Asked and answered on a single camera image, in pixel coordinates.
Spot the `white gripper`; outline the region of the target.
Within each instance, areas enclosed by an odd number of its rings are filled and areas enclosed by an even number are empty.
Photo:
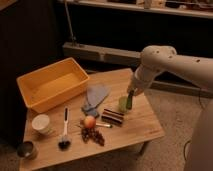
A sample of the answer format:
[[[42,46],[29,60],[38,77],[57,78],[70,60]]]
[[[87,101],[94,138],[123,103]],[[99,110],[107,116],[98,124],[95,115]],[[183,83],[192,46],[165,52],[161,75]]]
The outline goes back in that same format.
[[[127,92],[130,93],[131,91],[134,92],[135,96],[138,96],[139,94],[143,93],[145,90],[142,82],[138,80],[135,76],[131,77],[131,81],[128,85]]]

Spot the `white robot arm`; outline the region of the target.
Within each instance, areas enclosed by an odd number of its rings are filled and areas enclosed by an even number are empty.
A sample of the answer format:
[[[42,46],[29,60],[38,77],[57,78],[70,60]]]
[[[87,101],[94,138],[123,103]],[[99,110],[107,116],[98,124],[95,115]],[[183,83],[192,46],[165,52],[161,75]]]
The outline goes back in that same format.
[[[172,46],[151,45],[140,53],[140,65],[127,92],[137,96],[156,76],[170,72],[213,94],[213,59],[178,55]],[[213,171],[213,98],[200,114],[193,131],[184,171]]]

